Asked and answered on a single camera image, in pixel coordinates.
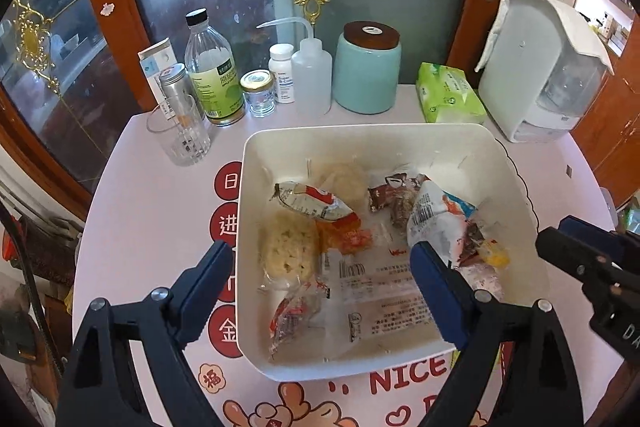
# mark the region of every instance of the green tissue pack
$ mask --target green tissue pack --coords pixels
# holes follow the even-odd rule
[[[466,81],[465,72],[424,62],[415,84],[420,107],[429,123],[479,123],[486,110]]]

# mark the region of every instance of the wooden cabinet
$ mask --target wooden cabinet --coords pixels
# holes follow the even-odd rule
[[[640,118],[627,128],[625,138],[595,169],[596,179],[609,189],[616,206],[640,188]]]
[[[634,21],[622,57],[572,132],[601,187],[620,206],[640,188],[640,22]]]

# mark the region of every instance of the pink table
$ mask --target pink table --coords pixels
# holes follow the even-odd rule
[[[74,291],[74,332],[92,299],[111,304],[143,299],[153,288],[171,286],[194,266],[212,237],[235,244],[236,174],[244,142],[254,132],[322,124],[415,123],[424,121],[413,86],[401,86],[396,106],[363,116],[338,105],[311,120],[294,105],[258,120],[245,117],[213,130],[213,146],[201,163],[178,168],[146,131],[146,115],[133,117],[102,175],[82,238]],[[487,127],[498,138],[492,123]],[[613,228],[596,180],[571,136],[552,144],[502,140],[527,181],[540,227],[557,226],[569,214],[606,230]],[[572,177],[567,174],[572,168]],[[620,357],[591,332],[591,307],[579,284],[548,267],[549,298],[555,305],[577,366],[585,417],[589,417],[620,365]],[[216,413],[241,427],[414,427],[449,374],[450,355],[337,381],[277,384],[260,375],[235,342],[235,281],[214,310],[186,358]],[[146,365],[142,346],[134,361],[153,420],[171,425]],[[499,365],[474,422],[484,425],[501,383]]]

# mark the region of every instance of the gold jar lid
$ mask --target gold jar lid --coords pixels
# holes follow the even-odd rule
[[[268,70],[250,71],[240,79],[240,85],[245,92],[262,92],[273,87],[273,77]]]

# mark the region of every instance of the glass bottle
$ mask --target glass bottle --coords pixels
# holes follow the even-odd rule
[[[219,126],[244,116],[244,97],[229,42],[209,26],[207,10],[187,14],[191,30],[184,63],[207,118]]]

